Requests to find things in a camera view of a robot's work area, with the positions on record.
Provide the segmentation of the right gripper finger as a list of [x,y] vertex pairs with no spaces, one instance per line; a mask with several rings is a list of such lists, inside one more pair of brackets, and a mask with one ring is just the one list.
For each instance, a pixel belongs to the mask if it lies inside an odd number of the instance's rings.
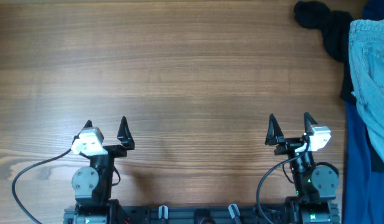
[[317,125],[316,120],[309,114],[309,112],[304,113],[304,130],[306,134],[313,134],[313,127]]
[[284,142],[284,134],[277,122],[275,115],[272,113],[269,116],[268,131],[265,139],[265,144],[268,146],[278,145]]

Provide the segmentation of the light blue denim shorts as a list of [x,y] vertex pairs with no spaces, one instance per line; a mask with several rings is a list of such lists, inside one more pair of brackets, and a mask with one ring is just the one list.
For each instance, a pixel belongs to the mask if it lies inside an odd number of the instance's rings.
[[384,19],[351,22],[349,65],[357,111],[384,163]]

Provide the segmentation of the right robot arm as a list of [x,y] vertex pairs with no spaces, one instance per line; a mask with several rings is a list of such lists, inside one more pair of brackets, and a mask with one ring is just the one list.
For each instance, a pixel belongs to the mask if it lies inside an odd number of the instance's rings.
[[[267,146],[275,146],[274,155],[288,158],[270,168],[261,178],[256,191],[257,212],[267,223],[339,223],[336,199],[339,170],[328,162],[315,162],[313,153],[325,148],[331,138],[327,126],[319,125],[308,113],[304,113],[304,132],[296,138],[286,138],[275,118],[269,116]],[[284,203],[260,204],[260,189],[266,178],[277,168],[289,165],[295,196],[286,197]]]

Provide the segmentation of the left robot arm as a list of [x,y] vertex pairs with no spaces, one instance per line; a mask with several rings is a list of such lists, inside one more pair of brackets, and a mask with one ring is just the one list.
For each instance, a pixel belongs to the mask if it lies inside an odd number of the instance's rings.
[[126,157],[135,147],[124,116],[117,139],[119,144],[104,146],[102,132],[91,121],[74,137],[71,151],[89,159],[90,165],[80,168],[72,177],[76,200],[72,223],[131,223],[119,201],[111,199],[112,187],[116,185],[113,174],[118,173],[115,159]]

